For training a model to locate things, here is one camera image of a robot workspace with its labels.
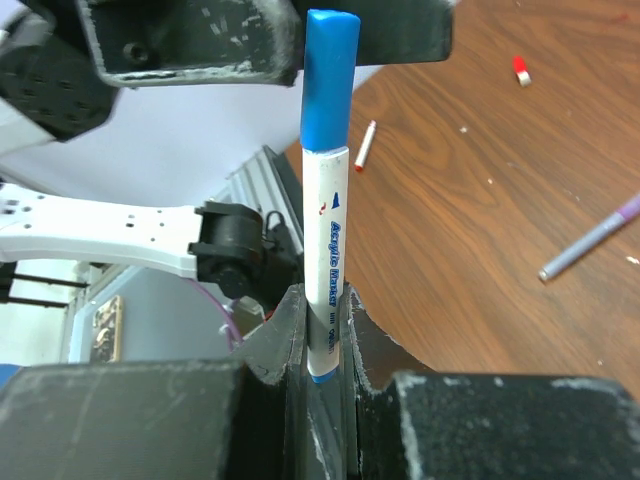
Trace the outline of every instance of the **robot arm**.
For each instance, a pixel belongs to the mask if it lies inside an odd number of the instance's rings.
[[[0,262],[59,258],[132,264],[197,278],[189,246],[200,238],[193,207],[151,208],[0,190]]]
[[[268,310],[299,280],[296,259],[282,248],[284,224],[264,231],[260,215],[242,205],[136,207],[1,184],[0,207],[0,263],[139,265],[217,283],[227,297],[250,296]]]

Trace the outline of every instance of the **red marker cap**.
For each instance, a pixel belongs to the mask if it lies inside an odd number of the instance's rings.
[[[527,71],[527,65],[524,63],[522,57],[513,57],[513,71],[516,75]]]
[[[531,76],[527,71],[527,66],[524,63],[522,57],[515,56],[513,57],[513,71],[518,77],[518,81],[522,87],[526,87],[531,84]]]

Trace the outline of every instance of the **purple marker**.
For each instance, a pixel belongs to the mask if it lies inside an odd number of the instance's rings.
[[[609,215],[602,223],[547,263],[538,272],[540,280],[551,280],[562,273],[569,265],[607,238],[613,232],[630,222],[640,214],[640,193]]]

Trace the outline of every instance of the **white wall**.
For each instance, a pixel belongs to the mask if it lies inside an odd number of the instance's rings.
[[[16,273],[75,281],[76,262],[25,260]],[[16,280],[12,297],[68,303],[75,289]],[[31,305],[0,304],[0,363],[36,365],[57,363],[62,348],[65,311]]]
[[[1,0],[0,19],[16,5],[17,0]],[[375,69],[358,69],[356,85]],[[199,204],[220,191],[224,179],[263,144],[279,152],[297,138],[301,88],[299,76],[293,88],[128,90],[105,127],[67,144],[7,155],[0,158],[0,170],[67,196],[140,205]]]

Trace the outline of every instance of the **white marker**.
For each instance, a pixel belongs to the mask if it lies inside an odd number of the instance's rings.
[[[340,363],[338,306],[343,292],[349,117],[360,19],[332,10],[307,12],[300,144],[304,212],[307,368],[315,383]]]
[[[307,363],[319,383],[333,374],[340,359],[338,303],[344,284],[349,149],[303,150],[302,172]]]
[[[362,145],[360,145],[360,150],[358,151],[358,156],[356,157],[355,168],[356,172],[361,172],[364,168],[364,162],[367,161],[367,155],[369,154],[369,149],[371,148],[371,142],[373,141],[373,136],[376,133],[376,121],[371,120],[369,127],[367,127],[367,131],[364,134],[364,138],[362,139]]]

